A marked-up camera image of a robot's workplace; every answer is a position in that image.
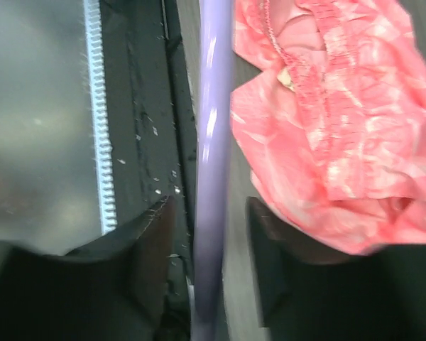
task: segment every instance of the white strip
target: white strip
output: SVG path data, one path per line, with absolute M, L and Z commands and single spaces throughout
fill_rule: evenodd
M 109 122 L 107 119 L 101 14 L 99 0 L 83 0 L 83 2 L 99 209 L 101 213 L 102 234 L 106 234 L 116 227 L 116 207 L 112 177 L 112 146 L 109 140 Z
M 191 321 L 193 321 L 194 320 L 194 309 L 195 309 L 195 304 L 194 304 L 194 285 L 192 284 L 191 280 L 188 277 L 186 277 L 186 284 L 187 284 L 188 298 L 190 299 Z

